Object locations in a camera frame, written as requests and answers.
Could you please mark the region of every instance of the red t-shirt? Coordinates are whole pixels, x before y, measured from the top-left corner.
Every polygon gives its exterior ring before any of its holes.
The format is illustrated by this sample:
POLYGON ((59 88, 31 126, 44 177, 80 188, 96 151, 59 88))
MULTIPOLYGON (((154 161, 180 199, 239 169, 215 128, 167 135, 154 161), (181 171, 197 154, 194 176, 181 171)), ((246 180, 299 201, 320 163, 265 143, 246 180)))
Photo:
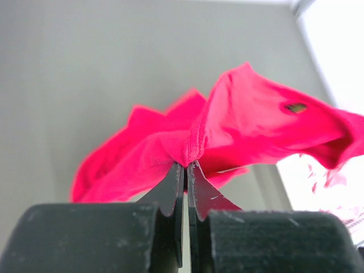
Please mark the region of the red t-shirt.
POLYGON ((154 187, 173 162, 194 160, 219 188, 244 166, 297 153, 328 169, 363 155, 364 117, 272 82, 246 63, 225 72, 208 99, 190 90, 164 112, 134 107, 127 126, 82 163, 72 201, 127 201, 154 187))

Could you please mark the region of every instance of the gray wall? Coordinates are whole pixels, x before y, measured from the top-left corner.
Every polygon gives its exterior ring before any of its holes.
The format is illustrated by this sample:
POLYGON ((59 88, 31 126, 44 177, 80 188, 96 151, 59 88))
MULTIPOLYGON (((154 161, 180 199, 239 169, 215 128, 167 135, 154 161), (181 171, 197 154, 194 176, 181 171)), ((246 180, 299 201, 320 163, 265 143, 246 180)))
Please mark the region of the gray wall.
MULTIPOLYGON (((79 162, 133 104, 208 94, 249 61, 328 100, 288 6, 190 1, 0 3, 0 249, 31 204, 67 201, 79 162)), ((245 209, 289 209, 274 166, 222 192, 245 209)))

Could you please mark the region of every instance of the scratch on gripper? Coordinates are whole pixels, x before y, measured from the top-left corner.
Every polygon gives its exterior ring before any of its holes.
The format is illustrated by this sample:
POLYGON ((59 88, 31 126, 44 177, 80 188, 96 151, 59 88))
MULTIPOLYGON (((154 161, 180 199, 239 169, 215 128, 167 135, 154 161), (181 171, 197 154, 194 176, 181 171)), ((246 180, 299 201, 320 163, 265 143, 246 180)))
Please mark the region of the scratch on gripper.
POLYGON ((300 226, 300 224, 297 221, 293 220, 292 218, 288 218, 288 220, 289 220, 289 222, 291 222, 295 226, 300 226))
POLYGON ((236 216, 233 216, 231 213, 228 213, 228 212, 222 212, 224 215, 226 215, 228 218, 232 219, 232 220, 235 220, 237 222, 240 222, 240 223, 245 223, 245 220, 242 219, 242 218, 239 218, 239 217, 236 217, 236 216))

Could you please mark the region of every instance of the small hole in fabric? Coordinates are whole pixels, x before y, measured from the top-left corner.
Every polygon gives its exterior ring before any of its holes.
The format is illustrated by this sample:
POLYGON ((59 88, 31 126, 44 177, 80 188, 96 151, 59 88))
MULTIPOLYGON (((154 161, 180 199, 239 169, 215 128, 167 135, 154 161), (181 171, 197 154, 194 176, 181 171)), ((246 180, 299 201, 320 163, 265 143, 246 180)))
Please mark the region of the small hole in fabric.
POLYGON ((295 114, 299 114, 302 113, 303 111, 307 110, 307 105, 306 104, 288 104, 285 105, 284 108, 286 108, 288 111, 295 113, 295 114))

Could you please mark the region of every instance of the pink cloth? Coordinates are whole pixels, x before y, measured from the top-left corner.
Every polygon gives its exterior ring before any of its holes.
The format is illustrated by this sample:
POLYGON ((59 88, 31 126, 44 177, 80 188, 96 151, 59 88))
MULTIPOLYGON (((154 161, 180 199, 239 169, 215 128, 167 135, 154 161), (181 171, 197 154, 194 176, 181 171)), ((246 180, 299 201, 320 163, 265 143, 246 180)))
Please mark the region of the pink cloth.
POLYGON ((190 90, 164 112, 136 106, 127 126, 79 168, 73 202, 127 201, 173 162, 199 160, 217 188, 244 166, 308 154, 335 168, 364 154, 364 117, 272 82, 246 63, 225 72, 208 99, 190 90))

